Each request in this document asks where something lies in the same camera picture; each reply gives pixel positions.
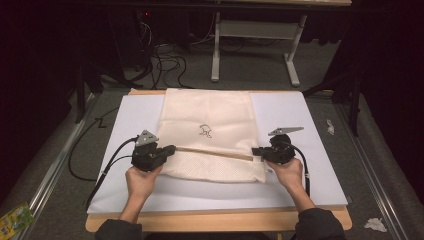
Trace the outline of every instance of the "white paper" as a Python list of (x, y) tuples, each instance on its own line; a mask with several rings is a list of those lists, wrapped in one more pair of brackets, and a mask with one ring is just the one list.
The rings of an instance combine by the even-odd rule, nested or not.
[[(345, 206), (346, 198), (315, 128), (302, 93), (251, 93), (255, 110), (259, 146), (270, 146), (268, 133), (277, 127), (304, 127), (289, 133), (292, 144), (306, 156), (311, 174), (311, 198), (317, 206)], [(101, 169), (124, 141), (144, 129), (156, 134), (163, 95), (124, 96), (112, 131)], [(123, 148), (120, 156), (131, 155), (134, 146)], [(121, 212), (127, 200), (125, 171), (131, 160), (117, 162), (106, 176), (91, 202), (88, 213)], [(292, 207), (293, 201), (278, 183), (274, 173), (267, 173), (266, 183), (212, 183), (159, 176), (143, 212), (228, 210)]]

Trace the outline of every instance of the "person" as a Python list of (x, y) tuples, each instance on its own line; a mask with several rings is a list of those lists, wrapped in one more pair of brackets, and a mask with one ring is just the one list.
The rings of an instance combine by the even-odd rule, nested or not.
[[(328, 210), (317, 208), (302, 185), (303, 165), (293, 158), (279, 165), (266, 161), (277, 175), (278, 181), (292, 197), (299, 213), (296, 224), (298, 240), (344, 240), (341, 223)], [(156, 177), (162, 167), (152, 172), (143, 172), (131, 167), (126, 172), (128, 200), (124, 210), (116, 220), (108, 219), (95, 234), (96, 240), (138, 240), (142, 239), (142, 226), (137, 224), (138, 215), (147, 198), (153, 192)]]

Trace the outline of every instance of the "metal rail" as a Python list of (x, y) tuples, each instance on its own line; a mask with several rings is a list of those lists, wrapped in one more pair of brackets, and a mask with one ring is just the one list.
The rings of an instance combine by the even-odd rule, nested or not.
[(349, 136), (353, 142), (353, 145), (358, 153), (359, 159), (361, 161), (362, 170), (365, 173), (366, 180), (371, 189), (371, 192), (374, 195), (376, 203), (380, 208), (380, 211), (383, 215), (384, 221), (387, 224), (387, 227), (392, 234), (393, 239), (395, 240), (408, 240), (405, 230), (402, 227), (399, 218), (393, 208), (392, 202), (388, 197), (386, 191), (381, 185), (380, 180), (377, 177), (377, 174), (374, 171), (374, 168), (371, 165), (370, 160), (368, 159), (364, 148), (362, 147), (361, 141), (358, 137), (355, 137), (352, 131), (350, 130), (349, 120), (346, 113), (346, 110), (341, 104), (335, 104), (335, 109), (340, 119), (342, 119), (343, 125), (346, 128)]
[(59, 177), (62, 173), (63, 168), (66, 166), (66, 161), (68, 160), (69, 151), (74, 145), (75, 140), (80, 134), (84, 124), (86, 122), (87, 116), (90, 113), (91, 109), (97, 102), (98, 97), (95, 94), (90, 94), (87, 99), (87, 111), (85, 112), (82, 120), (74, 126), (68, 140), (60, 151), (59, 155), (56, 157), (56, 160), (50, 165), (50, 168), (47, 170), (46, 175), (44, 176), (43, 181), (38, 187), (37, 192), (35, 193), (33, 199), (29, 204), (29, 208), (34, 215), (34, 221), (24, 230), (16, 234), (12, 240), (23, 240), (23, 239), (31, 239), (30, 234), (34, 229), (38, 218), (40, 217), (47, 201), (53, 189), (59, 180)]

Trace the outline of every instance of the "hand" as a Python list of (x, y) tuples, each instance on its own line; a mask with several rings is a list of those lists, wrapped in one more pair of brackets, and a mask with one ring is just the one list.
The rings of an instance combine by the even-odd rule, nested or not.
[(275, 174), (278, 181), (285, 188), (302, 187), (302, 171), (303, 165), (297, 158), (292, 158), (288, 163), (279, 165), (273, 162), (266, 161)]
[(162, 166), (152, 172), (143, 172), (136, 167), (131, 167), (127, 170), (125, 178), (127, 179), (128, 200), (119, 216), (120, 220), (137, 223), (138, 215), (147, 198), (152, 194), (156, 177), (161, 170)]
[(162, 166), (151, 172), (143, 172), (136, 167), (131, 167), (125, 173), (128, 187), (128, 198), (147, 199), (153, 192), (156, 177), (162, 170)]
[(275, 174), (277, 174), (278, 181), (287, 189), (299, 213), (315, 207), (315, 204), (303, 188), (303, 165), (299, 159), (293, 158), (283, 165), (278, 165), (268, 161), (266, 161), (266, 163), (274, 169)]

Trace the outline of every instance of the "wooden table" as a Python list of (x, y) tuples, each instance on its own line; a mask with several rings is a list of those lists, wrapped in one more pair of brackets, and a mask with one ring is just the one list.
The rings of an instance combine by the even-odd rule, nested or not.
[[(129, 95), (139, 94), (156, 95), (164, 94), (164, 91), (131, 91), (129, 93)], [(308, 165), (310, 171), (311, 167), (313, 171), (313, 164)], [(318, 189), (312, 189), (312, 196), (318, 195), (318, 192), (314, 191)], [(345, 230), (352, 227), (346, 206), (323, 206), (322, 208), (331, 210)], [(294, 230), (298, 221), (297, 215), (294, 207), (142, 212), (138, 222), (143, 225), (143, 231), (146, 232), (288, 231)], [(117, 212), (90, 213), (86, 229), (95, 232), (107, 219), (117, 219), (118, 216)]]

